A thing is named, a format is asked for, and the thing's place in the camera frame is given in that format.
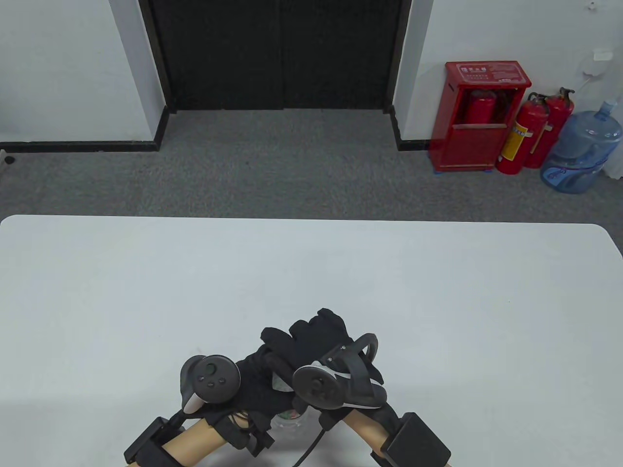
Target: black door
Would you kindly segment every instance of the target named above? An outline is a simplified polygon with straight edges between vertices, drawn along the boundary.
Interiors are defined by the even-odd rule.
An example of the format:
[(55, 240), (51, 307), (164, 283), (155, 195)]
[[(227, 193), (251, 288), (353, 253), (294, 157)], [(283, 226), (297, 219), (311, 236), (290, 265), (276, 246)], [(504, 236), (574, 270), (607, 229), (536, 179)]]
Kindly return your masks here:
[(151, 0), (180, 110), (283, 108), (278, 0)]
[(382, 108), (401, 0), (281, 0), (284, 105)]
[(401, 0), (151, 0), (179, 109), (382, 108)]

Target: red fire extinguisher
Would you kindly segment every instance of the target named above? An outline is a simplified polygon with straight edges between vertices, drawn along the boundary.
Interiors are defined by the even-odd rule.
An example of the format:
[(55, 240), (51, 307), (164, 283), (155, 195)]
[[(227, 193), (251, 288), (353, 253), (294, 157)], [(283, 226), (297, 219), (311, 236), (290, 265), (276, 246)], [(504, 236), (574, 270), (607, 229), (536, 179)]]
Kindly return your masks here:
[(521, 106), (515, 126), (509, 133), (495, 164), (503, 174), (518, 174), (530, 151), (536, 147), (549, 117), (546, 99), (547, 96), (533, 92), (528, 96), (528, 101)]
[(491, 123), (495, 110), (495, 92), (487, 89), (476, 89), (469, 96), (469, 106), (465, 115), (465, 123)]
[(567, 123), (567, 120), (573, 113), (575, 105), (569, 98), (569, 94), (574, 92), (573, 89), (560, 88), (558, 94), (549, 96), (546, 99), (549, 107), (547, 124), (543, 130), (541, 141), (537, 143), (535, 150), (528, 155), (528, 158), (523, 163), (524, 167), (539, 169), (543, 165), (551, 148), (558, 141), (558, 136), (564, 124)]

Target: black baseboard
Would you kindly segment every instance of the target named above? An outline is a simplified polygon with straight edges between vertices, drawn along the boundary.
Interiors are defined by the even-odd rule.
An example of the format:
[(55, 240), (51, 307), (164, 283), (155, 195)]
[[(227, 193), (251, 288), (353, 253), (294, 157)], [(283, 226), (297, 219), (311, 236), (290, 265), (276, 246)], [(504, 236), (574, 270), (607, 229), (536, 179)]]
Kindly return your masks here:
[(398, 151), (428, 151), (430, 146), (429, 139), (402, 139), (400, 137), (400, 128), (396, 119), (396, 109), (394, 106), (389, 108), (389, 117), (391, 126), (394, 129), (394, 138), (396, 139), (396, 148)]
[(4, 149), (7, 153), (148, 153), (160, 150), (168, 121), (169, 110), (165, 107), (153, 141), (0, 142), (0, 149)]

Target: red fire extinguisher cabinet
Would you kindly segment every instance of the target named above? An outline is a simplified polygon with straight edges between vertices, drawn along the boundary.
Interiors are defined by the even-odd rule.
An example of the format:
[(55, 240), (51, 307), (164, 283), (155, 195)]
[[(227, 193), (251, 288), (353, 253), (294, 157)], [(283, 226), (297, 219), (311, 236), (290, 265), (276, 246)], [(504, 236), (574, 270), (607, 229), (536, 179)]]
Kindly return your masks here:
[(430, 161), (437, 172), (491, 170), (532, 83), (514, 61), (448, 62), (445, 68)]

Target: black cable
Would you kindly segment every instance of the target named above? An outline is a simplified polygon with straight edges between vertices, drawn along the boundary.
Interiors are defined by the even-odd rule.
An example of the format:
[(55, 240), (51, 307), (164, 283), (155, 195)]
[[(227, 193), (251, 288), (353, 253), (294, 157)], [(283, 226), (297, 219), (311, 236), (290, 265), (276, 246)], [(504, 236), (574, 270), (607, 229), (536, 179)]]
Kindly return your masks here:
[(322, 437), (325, 436), (325, 433), (326, 433), (325, 430), (320, 430), (320, 433), (318, 434), (318, 436), (316, 436), (316, 439), (313, 441), (311, 446), (307, 448), (307, 451), (305, 451), (305, 453), (301, 456), (301, 458), (297, 461), (297, 463), (294, 464), (292, 467), (299, 467), (303, 463), (303, 461), (307, 459), (307, 456), (313, 451), (313, 449), (320, 442)]

